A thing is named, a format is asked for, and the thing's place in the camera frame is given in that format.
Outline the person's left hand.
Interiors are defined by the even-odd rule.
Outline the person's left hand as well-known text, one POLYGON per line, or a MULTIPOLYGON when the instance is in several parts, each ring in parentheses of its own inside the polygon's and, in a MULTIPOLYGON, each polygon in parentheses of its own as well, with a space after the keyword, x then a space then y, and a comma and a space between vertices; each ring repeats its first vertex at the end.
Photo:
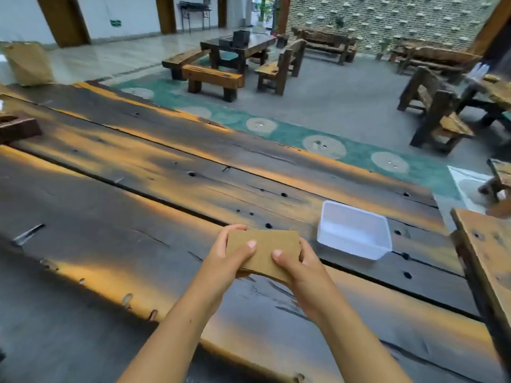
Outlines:
POLYGON ((208 312, 208 315, 216 312, 224 293, 239 273, 239 271, 230 271, 226 263, 228 234, 233 230, 246 231, 246 229, 245 225, 236 224, 228 225, 220 231, 189 287, 194 299, 208 312))

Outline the person's right hand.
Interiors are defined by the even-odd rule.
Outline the person's right hand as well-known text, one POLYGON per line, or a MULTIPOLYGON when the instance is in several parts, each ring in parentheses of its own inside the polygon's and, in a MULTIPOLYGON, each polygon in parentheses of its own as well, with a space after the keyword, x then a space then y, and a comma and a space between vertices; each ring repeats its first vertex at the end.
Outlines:
POLYGON ((288 288, 306 316, 319 326, 340 292, 310 244, 304 238, 299 242, 300 275, 288 283, 288 288))

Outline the brown paper bag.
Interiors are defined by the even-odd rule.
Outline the brown paper bag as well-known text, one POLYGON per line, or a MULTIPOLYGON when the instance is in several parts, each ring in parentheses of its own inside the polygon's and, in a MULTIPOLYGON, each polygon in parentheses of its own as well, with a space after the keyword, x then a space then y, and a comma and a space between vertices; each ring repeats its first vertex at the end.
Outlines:
POLYGON ((0 50, 22 87, 51 85, 55 83, 50 59, 39 42, 0 41, 0 50))
POLYGON ((281 250, 298 259, 301 252, 299 233, 292 230, 233 230, 228 234, 226 254, 233 254, 251 240, 257 243, 255 253, 240 270, 262 275, 280 283, 290 283, 290 274, 275 263, 272 253, 274 250, 281 250))

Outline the person's left forearm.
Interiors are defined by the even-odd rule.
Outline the person's left forearm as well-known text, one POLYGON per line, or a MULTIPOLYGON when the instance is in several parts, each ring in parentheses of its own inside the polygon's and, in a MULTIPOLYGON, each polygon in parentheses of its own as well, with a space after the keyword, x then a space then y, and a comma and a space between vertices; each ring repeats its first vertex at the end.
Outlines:
POLYGON ((222 297, 186 292, 116 383, 184 383, 204 328, 222 297))

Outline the white plastic container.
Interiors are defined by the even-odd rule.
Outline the white plastic container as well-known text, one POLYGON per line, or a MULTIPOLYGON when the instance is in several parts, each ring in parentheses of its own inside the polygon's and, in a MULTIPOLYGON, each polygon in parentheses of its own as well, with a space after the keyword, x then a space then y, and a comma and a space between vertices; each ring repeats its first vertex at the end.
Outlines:
POLYGON ((385 216, 331 200, 323 202, 317 241, 373 261, 393 251, 391 231, 385 216))

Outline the green patterned rug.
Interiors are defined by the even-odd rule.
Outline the green patterned rug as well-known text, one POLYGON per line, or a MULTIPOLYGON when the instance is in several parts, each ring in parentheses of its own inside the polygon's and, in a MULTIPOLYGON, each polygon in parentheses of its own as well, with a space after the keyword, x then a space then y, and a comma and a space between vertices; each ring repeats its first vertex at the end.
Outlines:
POLYGON ((203 85, 202 92, 193 95, 188 92, 187 82, 161 76, 114 83, 111 88, 148 99, 164 108, 204 115, 234 130, 416 184, 435 195, 461 200, 451 170, 444 163, 312 130, 284 122, 274 115, 251 114, 236 108, 235 103, 222 101, 220 88, 203 85))

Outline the light wooden bench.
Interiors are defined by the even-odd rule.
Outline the light wooden bench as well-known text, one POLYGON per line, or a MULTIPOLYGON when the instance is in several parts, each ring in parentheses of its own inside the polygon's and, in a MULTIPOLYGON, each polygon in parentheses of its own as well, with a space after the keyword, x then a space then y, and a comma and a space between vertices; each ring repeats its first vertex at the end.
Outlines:
POLYGON ((238 90, 245 85, 244 75, 224 72, 218 69, 205 68, 197 65, 184 65, 182 76, 188 80, 188 92, 197 94, 202 84, 207 83, 223 88, 223 100, 233 102, 237 99, 238 90))

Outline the wooden chair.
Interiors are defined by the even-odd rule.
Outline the wooden chair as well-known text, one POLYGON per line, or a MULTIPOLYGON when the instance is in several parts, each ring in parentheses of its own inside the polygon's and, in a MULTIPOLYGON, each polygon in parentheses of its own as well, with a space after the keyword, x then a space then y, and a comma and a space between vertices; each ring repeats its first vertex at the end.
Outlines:
POLYGON ((287 77, 299 76, 305 49, 306 41, 298 39, 284 48, 277 61, 260 66, 255 71, 258 74, 257 91, 264 91, 267 88, 283 96, 287 77))

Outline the wooden side table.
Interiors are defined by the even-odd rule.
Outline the wooden side table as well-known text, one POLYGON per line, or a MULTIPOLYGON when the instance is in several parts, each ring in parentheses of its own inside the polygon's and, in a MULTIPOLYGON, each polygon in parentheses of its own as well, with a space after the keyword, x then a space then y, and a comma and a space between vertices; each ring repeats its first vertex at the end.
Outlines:
POLYGON ((511 381, 511 220, 462 208, 450 213, 451 239, 511 381))

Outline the long wooden bench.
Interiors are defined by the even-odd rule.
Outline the long wooden bench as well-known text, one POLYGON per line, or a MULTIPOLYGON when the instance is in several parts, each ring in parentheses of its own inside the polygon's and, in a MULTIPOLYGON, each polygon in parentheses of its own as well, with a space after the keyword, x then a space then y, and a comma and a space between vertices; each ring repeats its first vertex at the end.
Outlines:
POLYGON ((186 79, 182 76, 182 67, 210 54, 210 52, 210 49, 201 50, 200 47, 196 47, 162 60, 162 66, 171 71, 172 80, 185 81, 186 79))

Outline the dark wooden tea table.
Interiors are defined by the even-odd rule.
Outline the dark wooden tea table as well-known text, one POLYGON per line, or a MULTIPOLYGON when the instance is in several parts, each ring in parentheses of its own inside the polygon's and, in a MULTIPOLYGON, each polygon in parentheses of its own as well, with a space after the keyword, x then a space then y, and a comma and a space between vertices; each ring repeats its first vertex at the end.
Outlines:
POLYGON ((267 62, 268 49, 276 41, 277 38, 273 35, 238 30, 230 37, 202 41, 200 48, 203 51, 209 50, 209 60, 213 69, 224 67, 244 74, 249 58, 259 59, 261 66, 267 62))

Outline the wooden sofa bench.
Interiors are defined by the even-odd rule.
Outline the wooden sofa bench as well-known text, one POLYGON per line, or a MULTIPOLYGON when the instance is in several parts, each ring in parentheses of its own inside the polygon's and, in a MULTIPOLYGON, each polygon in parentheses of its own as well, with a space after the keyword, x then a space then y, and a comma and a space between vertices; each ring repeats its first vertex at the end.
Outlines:
POLYGON ((352 63, 357 53, 357 38, 310 27, 293 26, 292 34, 305 41, 306 49, 339 56, 338 64, 352 63))

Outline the small wooden stool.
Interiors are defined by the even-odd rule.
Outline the small wooden stool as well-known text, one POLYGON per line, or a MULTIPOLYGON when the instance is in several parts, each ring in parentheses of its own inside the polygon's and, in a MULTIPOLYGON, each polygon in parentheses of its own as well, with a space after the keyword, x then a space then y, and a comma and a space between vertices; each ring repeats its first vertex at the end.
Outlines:
POLYGON ((480 186, 477 191, 493 203, 498 203, 511 191, 511 163, 490 158, 487 163, 493 176, 480 186))

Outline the wooden bench with backrest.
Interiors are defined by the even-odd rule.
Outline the wooden bench with backrest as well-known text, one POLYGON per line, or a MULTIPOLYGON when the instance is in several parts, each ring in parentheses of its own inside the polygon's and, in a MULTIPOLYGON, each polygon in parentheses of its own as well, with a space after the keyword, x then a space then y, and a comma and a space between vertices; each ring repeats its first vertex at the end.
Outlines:
POLYGON ((389 57, 397 64, 397 73, 425 66, 454 82, 467 74, 482 56, 449 48, 446 44, 417 38, 397 39, 389 57))

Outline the dark wooden block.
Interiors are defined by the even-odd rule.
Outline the dark wooden block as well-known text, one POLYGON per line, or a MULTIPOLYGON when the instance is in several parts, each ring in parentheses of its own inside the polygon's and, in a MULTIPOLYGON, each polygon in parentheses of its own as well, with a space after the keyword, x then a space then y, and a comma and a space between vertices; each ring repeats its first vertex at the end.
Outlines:
POLYGON ((37 119, 23 113, 0 112, 0 145, 42 134, 37 119))

